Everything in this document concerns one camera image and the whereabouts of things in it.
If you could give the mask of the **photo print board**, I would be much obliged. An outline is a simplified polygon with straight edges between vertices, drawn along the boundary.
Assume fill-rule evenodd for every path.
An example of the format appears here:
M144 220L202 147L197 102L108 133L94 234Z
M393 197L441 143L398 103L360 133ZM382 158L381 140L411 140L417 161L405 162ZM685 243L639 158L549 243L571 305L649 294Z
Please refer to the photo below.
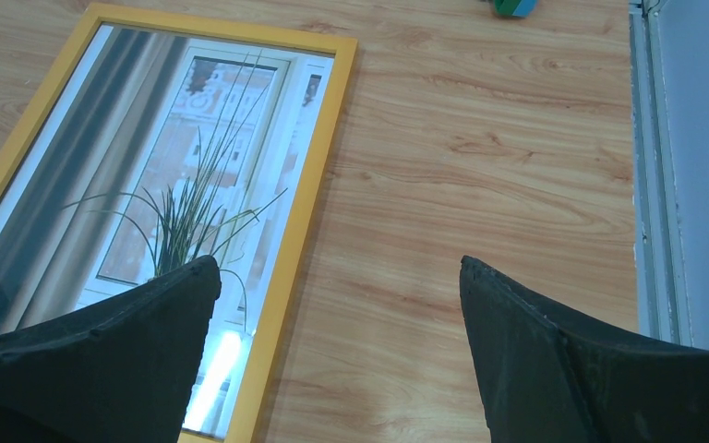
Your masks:
M0 334L212 256L183 427L225 438L333 64L101 25L0 202Z

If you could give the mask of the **wooden picture frame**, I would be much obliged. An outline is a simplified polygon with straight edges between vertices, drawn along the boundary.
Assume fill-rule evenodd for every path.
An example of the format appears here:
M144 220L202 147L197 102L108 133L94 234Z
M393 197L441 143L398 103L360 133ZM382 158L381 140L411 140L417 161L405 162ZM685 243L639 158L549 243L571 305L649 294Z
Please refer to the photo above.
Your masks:
M213 40L257 43L271 47L330 54L334 58L329 85L311 137L308 155L290 208L286 230L271 275L265 305L246 362L231 427L223 439L184 429L175 442L251 442L258 431L276 352L293 295L296 276L310 230L321 180L330 157L339 116L353 71L357 42L353 38L288 30L218 18L203 18L130 6L89 5L41 83L27 109L0 150L0 202L59 100L73 71L103 24L159 30Z

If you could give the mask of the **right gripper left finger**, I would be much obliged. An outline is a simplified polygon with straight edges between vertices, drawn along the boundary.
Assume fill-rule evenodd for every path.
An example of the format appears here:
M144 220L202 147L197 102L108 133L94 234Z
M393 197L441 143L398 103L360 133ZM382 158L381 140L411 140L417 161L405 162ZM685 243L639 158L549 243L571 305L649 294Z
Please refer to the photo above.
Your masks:
M0 442L175 442L221 288L198 257L0 335Z

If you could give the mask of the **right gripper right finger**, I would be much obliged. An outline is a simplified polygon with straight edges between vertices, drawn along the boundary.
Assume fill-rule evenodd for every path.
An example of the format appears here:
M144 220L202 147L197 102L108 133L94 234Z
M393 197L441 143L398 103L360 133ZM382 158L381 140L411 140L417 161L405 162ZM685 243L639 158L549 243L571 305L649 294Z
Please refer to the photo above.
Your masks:
M608 324L475 257L463 322L495 442L709 442L709 351Z

